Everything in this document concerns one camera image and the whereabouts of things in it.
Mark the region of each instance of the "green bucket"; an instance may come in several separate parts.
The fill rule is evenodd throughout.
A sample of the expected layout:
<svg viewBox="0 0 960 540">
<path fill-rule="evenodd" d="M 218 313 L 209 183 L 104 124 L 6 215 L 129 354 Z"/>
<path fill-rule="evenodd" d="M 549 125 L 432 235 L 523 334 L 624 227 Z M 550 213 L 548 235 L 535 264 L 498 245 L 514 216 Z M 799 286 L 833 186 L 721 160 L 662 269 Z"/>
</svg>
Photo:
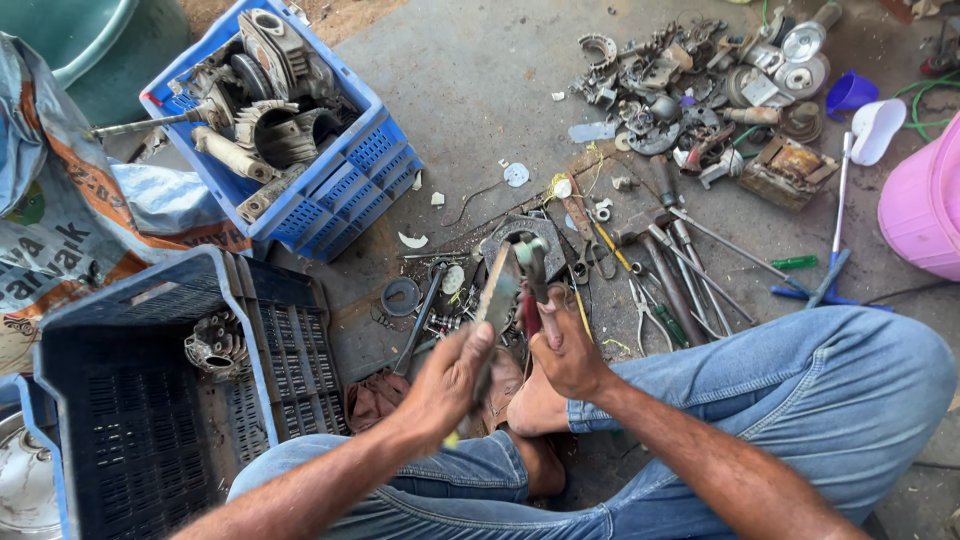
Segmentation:
<svg viewBox="0 0 960 540">
<path fill-rule="evenodd" d="M 146 116 L 140 91 L 190 44 L 177 0 L 4 2 L 0 30 L 33 47 L 97 126 Z"/>
</svg>

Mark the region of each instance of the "brown cloth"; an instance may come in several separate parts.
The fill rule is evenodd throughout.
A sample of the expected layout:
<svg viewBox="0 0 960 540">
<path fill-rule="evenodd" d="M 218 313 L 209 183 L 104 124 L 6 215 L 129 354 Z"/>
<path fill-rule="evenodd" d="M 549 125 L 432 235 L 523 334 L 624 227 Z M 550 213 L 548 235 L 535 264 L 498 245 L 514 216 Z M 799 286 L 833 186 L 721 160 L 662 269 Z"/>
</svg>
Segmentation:
<svg viewBox="0 0 960 540">
<path fill-rule="evenodd" d="M 347 386 L 347 426 L 353 433 L 369 430 L 394 412 L 410 391 L 407 379 L 390 368 Z"/>
</svg>

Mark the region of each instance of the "hammer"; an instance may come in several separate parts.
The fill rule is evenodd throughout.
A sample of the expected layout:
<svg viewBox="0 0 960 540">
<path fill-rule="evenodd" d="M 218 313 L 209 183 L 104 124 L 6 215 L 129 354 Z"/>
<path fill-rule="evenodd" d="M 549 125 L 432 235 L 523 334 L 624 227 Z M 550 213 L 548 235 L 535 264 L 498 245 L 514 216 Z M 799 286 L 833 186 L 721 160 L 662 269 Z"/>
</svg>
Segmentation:
<svg viewBox="0 0 960 540">
<path fill-rule="evenodd" d="M 664 209 L 646 210 L 631 217 L 627 220 L 626 225 L 613 231 L 612 240 L 614 244 L 623 246 L 636 242 L 637 237 L 640 236 L 643 247 L 646 248 L 647 253 L 650 254 L 650 259 L 654 262 L 657 273 L 660 274 L 660 282 L 663 283 L 663 293 L 666 294 L 670 307 L 672 307 L 673 312 L 676 313 L 677 320 L 680 322 L 681 328 L 684 329 L 686 338 L 690 340 L 690 344 L 694 347 L 705 345 L 707 339 L 700 331 L 700 327 L 697 326 L 693 315 L 690 314 L 690 308 L 686 304 L 684 294 L 677 286 L 677 282 L 673 279 L 673 274 L 670 273 L 670 269 L 666 265 L 666 259 L 663 257 L 663 253 L 660 252 L 660 248 L 657 247 L 657 241 L 654 240 L 651 233 L 651 229 L 662 232 L 660 226 L 666 225 L 669 221 L 670 218 Z"/>
</svg>

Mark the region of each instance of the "knee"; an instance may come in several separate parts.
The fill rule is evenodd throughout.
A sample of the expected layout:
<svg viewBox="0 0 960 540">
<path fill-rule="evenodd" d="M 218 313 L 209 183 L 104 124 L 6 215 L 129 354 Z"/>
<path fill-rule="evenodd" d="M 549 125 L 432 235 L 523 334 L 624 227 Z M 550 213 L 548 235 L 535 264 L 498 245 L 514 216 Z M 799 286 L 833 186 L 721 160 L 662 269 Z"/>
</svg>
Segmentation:
<svg viewBox="0 0 960 540">
<path fill-rule="evenodd" d="M 942 416 L 957 385 L 953 354 L 944 339 L 927 325 L 889 311 L 847 307 L 848 325 L 841 344 L 855 343 L 854 355 L 866 377 L 880 389 L 895 391 L 920 410 Z"/>
<path fill-rule="evenodd" d="M 304 435 L 274 446 L 240 471 L 230 487 L 228 501 L 326 454 L 348 439 L 339 435 Z"/>
</svg>

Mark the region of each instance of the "dirt ground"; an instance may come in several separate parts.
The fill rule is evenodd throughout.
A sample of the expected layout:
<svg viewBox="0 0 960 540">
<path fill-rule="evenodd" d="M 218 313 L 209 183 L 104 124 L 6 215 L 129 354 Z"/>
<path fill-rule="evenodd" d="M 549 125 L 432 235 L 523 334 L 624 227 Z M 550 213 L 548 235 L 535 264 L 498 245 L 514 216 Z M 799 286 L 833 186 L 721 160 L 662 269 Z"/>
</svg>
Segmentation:
<svg viewBox="0 0 960 540">
<path fill-rule="evenodd" d="M 178 1 L 190 20 L 193 38 L 197 40 L 235 0 Z M 314 34 L 326 46 L 333 47 L 407 2 L 408 0 L 301 0 L 298 5 L 307 13 Z"/>
</svg>

